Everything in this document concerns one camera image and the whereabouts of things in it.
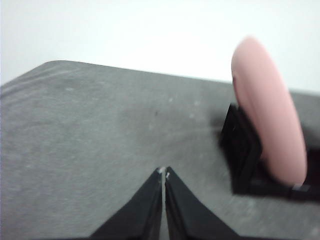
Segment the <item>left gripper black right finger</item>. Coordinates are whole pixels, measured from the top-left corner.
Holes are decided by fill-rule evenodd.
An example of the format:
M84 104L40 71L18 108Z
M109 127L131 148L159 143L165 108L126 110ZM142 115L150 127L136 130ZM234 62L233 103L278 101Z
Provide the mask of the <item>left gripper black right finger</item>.
M165 211L171 240L241 238L198 200L171 167L165 171Z

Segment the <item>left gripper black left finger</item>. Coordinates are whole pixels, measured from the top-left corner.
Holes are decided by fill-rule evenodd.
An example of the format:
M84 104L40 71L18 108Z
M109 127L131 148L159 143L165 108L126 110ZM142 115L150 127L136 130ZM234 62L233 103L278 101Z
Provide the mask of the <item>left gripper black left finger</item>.
M156 168L132 198L91 235L91 240L158 240L162 221L162 174Z

